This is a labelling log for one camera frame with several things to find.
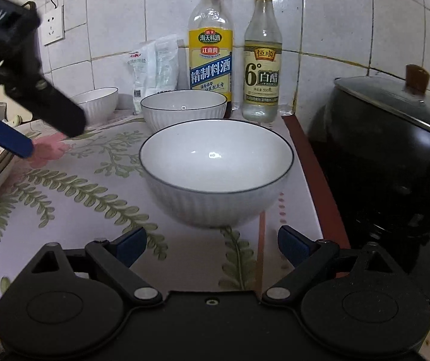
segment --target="floral tablecloth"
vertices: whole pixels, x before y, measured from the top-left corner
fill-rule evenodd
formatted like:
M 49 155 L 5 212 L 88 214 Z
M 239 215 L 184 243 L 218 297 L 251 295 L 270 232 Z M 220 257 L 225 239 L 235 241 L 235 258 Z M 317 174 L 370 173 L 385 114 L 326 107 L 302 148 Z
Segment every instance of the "floral tablecloth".
M 281 118 L 268 127 L 292 142 Z M 298 157 L 278 201 L 259 218 L 235 228 L 198 229 L 151 200 L 139 162 L 139 148 L 151 134 L 142 118 L 114 115 L 76 138 L 42 121 L 18 129 L 33 140 L 35 152 L 16 160 L 0 189 L 0 296 L 45 243 L 82 248 L 139 225 L 148 244 L 132 270 L 164 294 L 261 292 L 292 268 L 277 248 L 281 225 L 322 237 Z

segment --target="bottle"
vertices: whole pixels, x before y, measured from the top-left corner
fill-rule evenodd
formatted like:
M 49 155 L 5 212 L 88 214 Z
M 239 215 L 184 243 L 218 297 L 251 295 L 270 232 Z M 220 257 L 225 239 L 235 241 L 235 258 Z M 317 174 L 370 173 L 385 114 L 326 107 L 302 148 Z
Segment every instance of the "bottle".
M 188 23 L 190 88 L 225 95 L 225 118 L 232 112 L 232 48 L 232 21 L 223 0 L 201 0 Z
M 282 34 L 272 0 L 255 0 L 255 11 L 245 32 L 243 117 L 273 122 L 278 109 Z

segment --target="yellow label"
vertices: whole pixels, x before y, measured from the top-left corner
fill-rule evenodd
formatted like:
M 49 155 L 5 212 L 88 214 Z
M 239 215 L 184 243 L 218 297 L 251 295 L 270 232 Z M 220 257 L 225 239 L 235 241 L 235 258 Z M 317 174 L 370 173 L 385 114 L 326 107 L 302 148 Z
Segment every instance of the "yellow label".
M 277 105 L 281 63 L 281 47 L 245 44 L 245 102 L 262 106 Z
M 233 31 L 205 27 L 188 33 L 190 88 L 205 89 L 232 99 Z

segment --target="wall socket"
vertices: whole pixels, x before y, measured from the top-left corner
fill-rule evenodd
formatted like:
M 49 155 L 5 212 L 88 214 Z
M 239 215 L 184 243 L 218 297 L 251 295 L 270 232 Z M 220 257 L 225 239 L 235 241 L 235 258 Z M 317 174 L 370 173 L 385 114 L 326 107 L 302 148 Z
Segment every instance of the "wall socket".
M 64 38 L 63 5 L 52 9 L 43 15 L 41 23 L 41 39 L 43 44 L 49 45 Z

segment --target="brown lid handle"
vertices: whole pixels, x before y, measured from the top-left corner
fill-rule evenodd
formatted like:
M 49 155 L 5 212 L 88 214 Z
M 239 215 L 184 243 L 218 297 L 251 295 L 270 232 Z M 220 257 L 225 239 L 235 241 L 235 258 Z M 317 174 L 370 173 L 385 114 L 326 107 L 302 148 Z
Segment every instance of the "brown lid handle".
M 416 91 L 425 93 L 430 80 L 430 73 L 418 65 L 407 65 L 405 86 L 415 89 Z

